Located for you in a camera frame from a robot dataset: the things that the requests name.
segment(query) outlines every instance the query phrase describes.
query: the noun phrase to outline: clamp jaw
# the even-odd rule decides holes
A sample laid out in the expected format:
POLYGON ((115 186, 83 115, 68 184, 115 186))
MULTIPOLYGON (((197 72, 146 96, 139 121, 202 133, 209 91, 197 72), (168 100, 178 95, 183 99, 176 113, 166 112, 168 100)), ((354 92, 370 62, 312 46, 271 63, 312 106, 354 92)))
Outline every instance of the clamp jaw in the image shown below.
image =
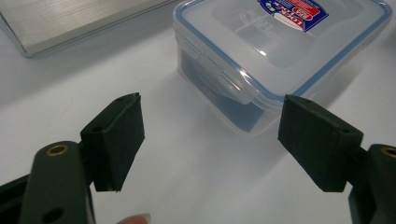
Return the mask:
POLYGON ((354 224, 396 220, 396 147, 361 148, 363 133, 320 105, 286 95, 278 139, 325 192, 353 189, 349 207, 354 224))
POLYGON ((0 223, 95 223, 91 182, 120 191, 145 138, 139 93, 118 98, 80 133, 35 154, 29 175, 0 187, 0 223))

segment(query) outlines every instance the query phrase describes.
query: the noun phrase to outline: clear plastic container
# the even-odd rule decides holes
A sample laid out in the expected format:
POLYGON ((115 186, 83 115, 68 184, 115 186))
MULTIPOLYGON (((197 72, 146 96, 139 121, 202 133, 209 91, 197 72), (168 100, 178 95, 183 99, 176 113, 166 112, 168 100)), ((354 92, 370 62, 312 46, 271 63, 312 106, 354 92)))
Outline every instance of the clear plastic container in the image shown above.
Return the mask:
POLYGON ((260 133, 285 94, 311 97, 388 24, 377 0, 191 0, 174 11, 179 70, 228 121, 260 133))

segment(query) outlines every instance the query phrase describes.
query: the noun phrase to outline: fingertip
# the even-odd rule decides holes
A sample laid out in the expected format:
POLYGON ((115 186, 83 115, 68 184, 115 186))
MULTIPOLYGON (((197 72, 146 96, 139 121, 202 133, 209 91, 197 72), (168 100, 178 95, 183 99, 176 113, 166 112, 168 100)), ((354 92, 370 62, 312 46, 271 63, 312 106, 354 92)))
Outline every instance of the fingertip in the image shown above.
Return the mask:
POLYGON ((118 224, 150 224, 150 223, 151 223, 150 214, 141 214, 132 217, 127 217, 118 224))

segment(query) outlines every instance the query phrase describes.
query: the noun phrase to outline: white table surface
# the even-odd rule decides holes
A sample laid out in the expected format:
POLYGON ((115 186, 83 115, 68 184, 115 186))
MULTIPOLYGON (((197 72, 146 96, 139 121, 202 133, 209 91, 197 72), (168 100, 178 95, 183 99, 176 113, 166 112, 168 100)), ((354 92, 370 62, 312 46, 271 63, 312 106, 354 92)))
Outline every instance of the white table surface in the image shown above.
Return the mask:
MULTIPOLYGON (((389 0, 396 10, 396 2, 389 0)), ((347 196, 323 193, 284 149, 277 123, 231 131, 177 71, 176 3, 26 59, 0 32, 0 185, 27 175, 35 153, 79 132, 112 100, 140 92, 146 140, 119 193, 93 193, 97 223, 151 213, 153 224, 350 223, 347 196)), ((396 146, 396 19, 359 69, 314 100, 396 146)))

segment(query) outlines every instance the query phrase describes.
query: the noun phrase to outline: screw hole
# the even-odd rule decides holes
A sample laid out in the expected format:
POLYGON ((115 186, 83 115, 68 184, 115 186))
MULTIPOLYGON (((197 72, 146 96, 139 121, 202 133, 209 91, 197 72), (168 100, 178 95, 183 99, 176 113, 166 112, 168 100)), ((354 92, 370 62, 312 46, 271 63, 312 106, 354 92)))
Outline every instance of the screw hole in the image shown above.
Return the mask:
POLYGON ((92 129, 92 131, 93 131, 94 133, 99 133, 99 132, 102 131, 102 127, 95 127, 95 128, 92 129))
POLYGON ((43 216, 42 221, 43 223, 53 223, 61 218, 63 214, 64 210, 62 208, 54 208, 43 216))
POLYGON ((48 156, 60 156, 69 150, 68 145, 58 145, 47 150, 48 156))
POLYGON ((385 153, 386 155, 396 159, 396 149, 395 148, 385 147, 385 148, 382 148, 382 152, 385 153))

